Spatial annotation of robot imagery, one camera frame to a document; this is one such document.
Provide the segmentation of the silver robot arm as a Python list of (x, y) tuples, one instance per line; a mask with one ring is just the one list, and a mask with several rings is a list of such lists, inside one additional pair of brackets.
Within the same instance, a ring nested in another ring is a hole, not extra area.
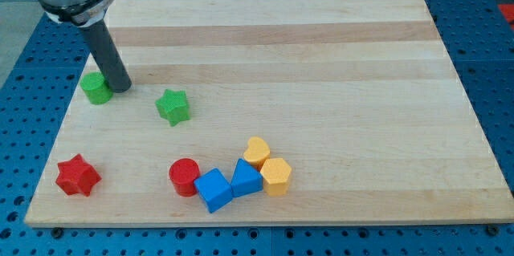
[(115, 93), (127, 91), (132, 81), (122, 62), (104, 17), (114, 0), (39, 0), (54, 22), (80, 29), (97, 67)]

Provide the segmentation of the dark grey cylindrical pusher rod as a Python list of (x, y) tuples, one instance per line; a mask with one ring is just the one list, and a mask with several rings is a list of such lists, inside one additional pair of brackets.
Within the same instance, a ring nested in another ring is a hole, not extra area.
[(127, 91), (132, 86), (132, 80), (104, 20), (83, 26), (80, 32), (110, 89), (115, 93)]

